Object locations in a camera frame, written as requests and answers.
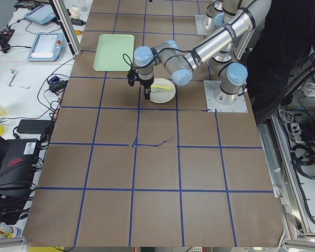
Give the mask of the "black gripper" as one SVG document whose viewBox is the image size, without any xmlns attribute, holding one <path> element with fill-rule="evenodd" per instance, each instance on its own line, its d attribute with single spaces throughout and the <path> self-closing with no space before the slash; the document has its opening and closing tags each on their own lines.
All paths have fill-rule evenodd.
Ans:
<svg viewBox="0 0 315 252">
<path fill-rule="evenodd" d="M 148 73 L 137 72 L 138 80 L 140 84 L 145 88 L 144 98 L 145 100 L 150 100 L 151 86 L 154 83 L 154 73 L 150 71 Z"/>
</svg>

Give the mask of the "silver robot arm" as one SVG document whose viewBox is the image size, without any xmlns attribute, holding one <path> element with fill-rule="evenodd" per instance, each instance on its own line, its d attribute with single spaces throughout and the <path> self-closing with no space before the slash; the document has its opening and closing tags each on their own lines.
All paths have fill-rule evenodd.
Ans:
<svg viewBox="0 0 315 252">
<path fill-rule="evenodd" d="M 128 74 L 128 84 L 138 81 L 144 87 L 144 97 L 150 99 L 154 82 L 154 66 L 162 64 L 179 86 L 192 80 L 192 72 L 209 60 L 223 65 L 232 57 L 234 42 L 246 32 L 254 30 L 265 19 L 270 1 L 221 1 L 222 25 L 192 49 L 183 52 L 174 40 L 154 47 L 140 46 L 134 51 L 134 64 Z"/>
<path fill-rule="evenodd" d="M 225 20 L 230 20 L 235 15 L 236 11 L 227 10 L 227 5 L 225 6 L 223 1 L 209 1 L 203 21 L 205 35 L 213 33 L 223 25 Z"/>
</svg>

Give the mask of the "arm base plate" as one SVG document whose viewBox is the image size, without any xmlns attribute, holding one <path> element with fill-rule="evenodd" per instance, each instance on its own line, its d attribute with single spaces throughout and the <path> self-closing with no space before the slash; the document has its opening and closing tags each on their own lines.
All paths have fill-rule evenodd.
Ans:
<svg viewBox="0 0 315 252">
<path fill-rule="evenodd" d="M 236 94 L 226 94 L 221 90 L 221 81 L 205 80 L 204 91 L 209 112 L 247 113 L 244 91 L 239 88 Z"/>
<path fill-rule="evenodd" d="M 209 35 L 214 31 L 213 18 L 207 15 L 195 15 L 195 24 L 198 35 Z"/>
</svg>

